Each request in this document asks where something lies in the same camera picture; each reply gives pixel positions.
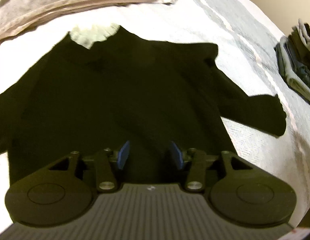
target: white fabric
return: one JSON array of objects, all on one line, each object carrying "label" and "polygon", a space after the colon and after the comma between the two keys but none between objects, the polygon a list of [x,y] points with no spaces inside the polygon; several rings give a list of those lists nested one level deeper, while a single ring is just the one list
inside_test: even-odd
[{"label": "white fabric", "polygon": [[74,27],[70,32],[70,38],[77,44],[90,49],[95,41],[105,41],[119,30],[120,26],[111,23],[108,26],[93,25],[90,29]]},{"label": "white fabric", "polygon": [[[274,24],[248,0],[239,0],[249,11],[254,13],[257,20],[273,33],[280,33]],[[170,41],[177,43],[214,42],[219,46],[216,65],[233,82],[238,84],[248,95],[272,94],[270,89],[255,74],[242,51],[237,47],[229,32],[220,28],[210,20],[202,8],[193,0],[177,0],[175,5],[139,4],[127,7],[107,7],[85,11],[56,18],[35,31],[27,32],[13,40],[0,45],[0,93],[13,85],[18,79],[47,53],[56,43],[64,38],[67,31],[76,25],[79,28],[91,28],[92,25],[109,25],[116,23],[128,31],[147,40]],[[254,51],[257,62],[260,57]],[[268,72],[271,84],[281,80],[272,78]],[[287,101],[294,102],[294,106],[301,114],[294,115],[288,107],[288,127],[303,129],[310,133],[310,107],[287,88],[276,91],[280,100],[287,105]],[[298,203],[291,218],[291,224],[296,226],[310,206],[310,180],[306,180],[308,170],[297,165],[296,158],[300,152],[295,152],[294,132],[287,132],[280,138],[259,132],[253,128],[223,119],[225,127],[239,155],[247,161],[259,166],[271,174],[289,183],[297,193]],[[9,187],[7,153],[0,156],[0,232],[11,224],[4,206],[4,196]]]}]

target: wrinkled fabric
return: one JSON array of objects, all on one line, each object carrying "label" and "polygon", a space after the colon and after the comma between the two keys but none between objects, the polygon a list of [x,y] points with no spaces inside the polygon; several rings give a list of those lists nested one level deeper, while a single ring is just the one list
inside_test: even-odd
[{"label": "wrinkled fabric", "polygon": [[148,41],[120,27],[91,49],[68,34],[0,95],[0,151],[10,184],[71,151],[92,155],[130,141],[126,182],[167,183],[173,140],[236,153],[221,116],[275,136],[278,96],[248,96],[220,71],[212,43]]},{"label": "wrinkled fabric", "polygon": [[310,71],[308,70],[308,67],[297,60],[293,45],[289,40],[287,40],[287,42],[284,44],[284,48],[289,54],[294,73],[297,74],[303,83],[306,84],[310,89]]},{"label": "wrinkled fabric", "polygon": [[310,51],[310,37],[305,29],[305,26],[301,19],[299,19],[299,24],[297,26],[301,41],[303,42],[304,46]]},{"label": "wrinkled fabric", "polygon": [[303,44],[297,27],[294,26],[292,29],[293,32],[288,36],[288,39],[294,44],[299,62],[307,65],[310,70],[310,51]]}]

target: bolt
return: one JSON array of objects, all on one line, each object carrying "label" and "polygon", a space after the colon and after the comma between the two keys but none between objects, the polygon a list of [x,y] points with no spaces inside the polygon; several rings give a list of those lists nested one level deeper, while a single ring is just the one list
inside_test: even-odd
[{"label": "bolt", "polygon": [[105,148],[104,151],[106,152],[108,157],[114,156],[114,152],[111,150],[111,148]]},{"label": "bolt", "polygon": [[196,151],[196,148],[189,148],[187,150],[187,155],[194,157],[195,151]]},{"label": "bolt", "polygon": [[191,181],[187,184],[189,189],[200,189],[203,186],[199,181]]},{"label": "bolt", "polygon": [[115,184],[110,182],[110,181],[104,181],[104,182],[99,184],[99,187],[101,189],[104,189],[104,190],[110,190],[110,189],[113,189],[115,187]]}]

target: white tag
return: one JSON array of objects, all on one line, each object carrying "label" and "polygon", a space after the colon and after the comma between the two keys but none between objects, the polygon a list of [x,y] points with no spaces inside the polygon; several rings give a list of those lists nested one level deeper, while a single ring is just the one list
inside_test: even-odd
[{"label": "white tag", "polygon": [[310,234],[310,228],[295,228],[278,240],[303,240]]}]

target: white bed sheet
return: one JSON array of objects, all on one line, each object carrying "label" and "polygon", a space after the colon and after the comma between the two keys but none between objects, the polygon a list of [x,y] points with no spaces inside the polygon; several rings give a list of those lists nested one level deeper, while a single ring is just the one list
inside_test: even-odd
[{"label": "white bed sheet", "polygon": [[[280,39],[283,33],[256,5],[249,0],[238,1],[276,39]],[[227,19],[222,20],[225,25],[228,24]],[[170,6],[139,4],[127,7],[107,7],[66,15],[13,40],[5,41],[0,45],[0,93],[17,82],[75,25],[89,28],[93,24],[108,25],[111,22],[122,25],[128,31],[148,40],[177,43],[214,42],[219,46],[219,55],[216,60],[218,68],[224,71],[248,95],[274,95],[274,92],[253,71],[246,57],[234,42],[234,37],[229,32],[231,26],[227,28],[229,31],[220,28],[194,0],[178,0],[175,5]],[[254,55],[257,62],[261,60],[256,52]],[[296,108],[302,107],[303,109],[300,116],[294,116],[285,107],[289,116],[287,122],[291,126],[295,125],[297,130],[304,129],[310,132],[310,125],[307,127],[304,125],[305,120],[310,119],[310,107],[299,99],[290,98],[293,97],[291,92],[278,88],[277,83],[280,82],[280,79],[272,77],[271,74],[268,75],[270,83],[277,87],[275,90],[284,105],[287,100],[297,100]],[[296,156],[296,152],[292,150],[292,145],[295,145],[295,141],[292,141],[292,138],[295,138],[295,135],[292,134],[294,129],[287,129],[282,137],[276,139],[228,119],[223,119],[223,122],[242,158],[283,179],[294,188],[298,196],[298,204],[290,223],[292,226],[297,226],[310,206],[310,178],[307,178],[310,168],[300,167],[296,161],[299,156]],[[8,172],[7,153],[4,153],[0,155],[0,233],[12,223],[4,204],[5,193],[9,188]]]}]

